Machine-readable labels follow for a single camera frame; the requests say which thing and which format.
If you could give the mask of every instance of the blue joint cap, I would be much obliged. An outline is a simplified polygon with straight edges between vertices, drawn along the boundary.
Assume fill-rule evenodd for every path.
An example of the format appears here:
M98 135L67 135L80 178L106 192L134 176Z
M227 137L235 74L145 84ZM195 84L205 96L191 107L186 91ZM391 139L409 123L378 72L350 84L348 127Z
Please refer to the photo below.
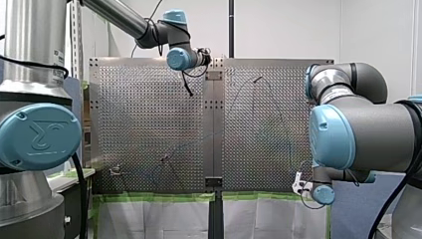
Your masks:
M189 53L182 48L172 48L168 52L167 65L175 71L185 71L194 67Z
M365 181L363 183L374 183L376 180L376 172L370 171L368 174L368 177L366 177Z
M356 145L353 130L335 106L315 107L310 117L310 143L317 164L339 170L354 163Z
M408 100L414 103L422 103L422 95L411 96Z
M311 94L311 73L313 72L314 67L318 66L317 64L310 65L307 68L306 74L305 74L305 95L309 100L313 99L313 95Z
M335 200L335 192L331 187L321 185L314 190L313 199L321 205L332 205Z
M16 170L46 170L67 161L81 143L74 114L54 104L33 104L0 122L0 164Z
M171 9L166 11L162 17L162 21L181 25L187 24L186 14L180 9Z

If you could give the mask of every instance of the pegboard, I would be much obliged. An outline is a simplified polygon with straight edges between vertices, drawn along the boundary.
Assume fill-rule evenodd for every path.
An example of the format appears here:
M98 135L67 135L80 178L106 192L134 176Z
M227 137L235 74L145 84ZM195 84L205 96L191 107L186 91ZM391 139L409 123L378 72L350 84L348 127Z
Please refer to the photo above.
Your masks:
M187 78L190 98L165 61L92 59L95 192L203 192L206 176L223 190L291 191L311 161L305 70L330 63L215 59Z
M96 192L204 190L204 80L187 80L192 98L165 61L91 60Z
M312 160L304 75L329 63L226 59L224 190L292 191L296 171Z

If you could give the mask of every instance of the white wall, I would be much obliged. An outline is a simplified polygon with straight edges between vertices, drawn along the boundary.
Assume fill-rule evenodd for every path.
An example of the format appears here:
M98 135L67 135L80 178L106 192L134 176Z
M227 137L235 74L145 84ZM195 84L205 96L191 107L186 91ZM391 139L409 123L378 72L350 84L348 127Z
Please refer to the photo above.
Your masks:
M412 94L415 1L341 1L340 60L378 69L390 102Z
M123 2L147 17L157 0ZM171 8L186 11L193 47L208 47L214 57L228 56L228 0L163 1L154 19L161 18L162 13ZM337 0L238 0L235 4L235 56L338 60L339 9ZM133 39L114 26L110 27L110 32L110 55L129 57ZM157 57L158 53L156 49L137 49L134 55Z
M340 1L235 2L236 57L339 60Z
M108 57L108 22L91 11L82 8L82 38L84 51L84 78L90 77L90 58Z
M0 0L0 35L6 32L6 0ZM4 53L4 40L0 41L0 54Z

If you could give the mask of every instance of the blue logo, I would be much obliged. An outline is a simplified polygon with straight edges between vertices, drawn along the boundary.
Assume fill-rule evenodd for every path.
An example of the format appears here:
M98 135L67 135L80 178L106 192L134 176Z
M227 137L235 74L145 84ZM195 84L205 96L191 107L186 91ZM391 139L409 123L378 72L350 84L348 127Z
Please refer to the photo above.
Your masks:
M34 139L32 139L32 148L37 151L49 149L55 140L60 140L59 138L54 137L54 135L57 135L57 132L65 128L64 124L66 123L32 121L30 128L37 134Z

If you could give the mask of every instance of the metal pole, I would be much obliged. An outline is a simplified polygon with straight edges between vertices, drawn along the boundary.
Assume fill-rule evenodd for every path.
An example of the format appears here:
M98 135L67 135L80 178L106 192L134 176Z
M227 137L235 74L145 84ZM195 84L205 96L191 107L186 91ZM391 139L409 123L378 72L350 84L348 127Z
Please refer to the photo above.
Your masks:
M65 65L66 1L8 0L5 56L46 65ZM62 71L4 62L0 92L70 97Z
M235 0L229 0L229 58L235 57Z

